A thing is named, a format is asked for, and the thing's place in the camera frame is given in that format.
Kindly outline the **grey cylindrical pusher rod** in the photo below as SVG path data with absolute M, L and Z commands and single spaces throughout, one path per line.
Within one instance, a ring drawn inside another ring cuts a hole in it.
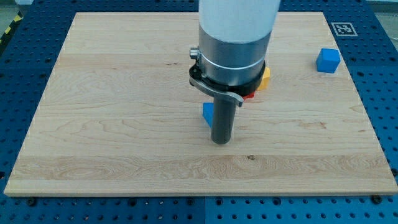
M 231 139 L 236 105 L 230 101 L 215 98 L 213 101 L 213 121 L 211 139 L 217 144 L 226 144 Z

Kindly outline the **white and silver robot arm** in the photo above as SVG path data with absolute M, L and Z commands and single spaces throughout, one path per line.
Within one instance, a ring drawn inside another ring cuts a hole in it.
M 213 97 L 211 139 L 231 139 L 236 108 L 262 82 L 280 0 L 200 0 L 189 83 Z

